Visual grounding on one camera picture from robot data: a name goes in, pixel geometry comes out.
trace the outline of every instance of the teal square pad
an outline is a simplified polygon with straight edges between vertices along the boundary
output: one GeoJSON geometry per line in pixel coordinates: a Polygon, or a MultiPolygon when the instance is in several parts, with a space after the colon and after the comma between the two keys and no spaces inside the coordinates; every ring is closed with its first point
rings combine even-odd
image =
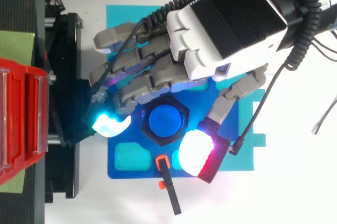
{"type": "MultiPolygon", "coordinates": [[[[125,22],[136,23],[158,8],[159,6],[107,5],[107,28],[125,22]]],[[[218,83],[209,79],[202,87],[179,93],[168,93],[167,95],[176,98],[190,109],[189,130],[193,130],[198,122],[206,116],[219,91],[229,87],[240,77],[242,76],[218,83]]],[[[131,79],[132,77],[125,79],[118,83],[116,87],[118,89],[122,88],[131,79]]],[[[220,127],[220,135],[235,141],[244,131],[253,115],[253,102],[260,102],[263,95],[264,90],[257,90],[250,96],[236,102],[224,124],[220,127]]],[[[172,177],[190,177],[189,174],[182,170],[179,164],[178,149],[180,141],[159,147],[141,132],[142,109],[142,105],[138,105],[132,114],[131,125],[122,134],[108,140],[109,177],[112,179],[159,178],[161,174],[157,170],[155,158],[161,154],[168,156],[172,177]]],[[[240,153],[235,157],[227,155],[220,167],[220,171],[254,170],[254,147],[265,147],[265,135],[254,134],[251,128],[240,153]]]]}

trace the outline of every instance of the metal rod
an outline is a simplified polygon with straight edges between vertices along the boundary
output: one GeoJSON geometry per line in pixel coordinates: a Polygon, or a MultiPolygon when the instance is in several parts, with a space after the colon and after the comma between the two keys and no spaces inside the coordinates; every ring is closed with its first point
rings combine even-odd
{"type": "Polygon", "coordinates": [[[55,23],[54,17],[46,17],[44,19],[44,27],[45,28],[53,28],[54,23],[55,23]]]}
{"type": "Polygon", "coordinates": [[[49,134],[48,135],[48,145],[61,145],[60,138],[57,134],[49,134]]]}

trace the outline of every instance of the blue round button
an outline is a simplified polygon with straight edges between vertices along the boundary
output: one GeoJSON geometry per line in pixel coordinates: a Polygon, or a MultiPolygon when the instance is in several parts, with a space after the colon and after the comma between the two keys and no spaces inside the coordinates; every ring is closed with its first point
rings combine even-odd
{"type": "Polygon", "coordinates": [[[157,136],[170,137],[179,131],[182,118],[176,107],[163,104],[152,110],[148,118],[148,124],[157,136]]]}

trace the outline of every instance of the cyan glowing fingertip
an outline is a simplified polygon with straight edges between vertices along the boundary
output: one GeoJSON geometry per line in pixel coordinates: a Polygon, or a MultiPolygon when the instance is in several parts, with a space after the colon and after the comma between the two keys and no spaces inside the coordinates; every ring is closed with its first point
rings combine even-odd
{"type": "Polygon", "coordinates": [[[179,147],[179,163],[189,174],[197,177],[213,149],[213,140],[200,130],[185,134],[179,147]]]}
{"type": "Polygon", "coordinates": [[[124,132],[124,130],[127,129],[130,124],[131,116],[128,116],[122,122],[118,122],[115,118],[110,119],[108,115],[104,113],[98,116],[92,128],[100,135],[110,138],[124,132]]]}

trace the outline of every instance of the red plastic container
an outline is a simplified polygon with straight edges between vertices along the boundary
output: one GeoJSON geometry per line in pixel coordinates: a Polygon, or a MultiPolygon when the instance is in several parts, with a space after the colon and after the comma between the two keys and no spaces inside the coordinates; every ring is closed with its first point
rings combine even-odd
{"type": "Polygon", "coordinates": [[[46,72],[0,59],[0,185],[47,150],[46,72]]]}

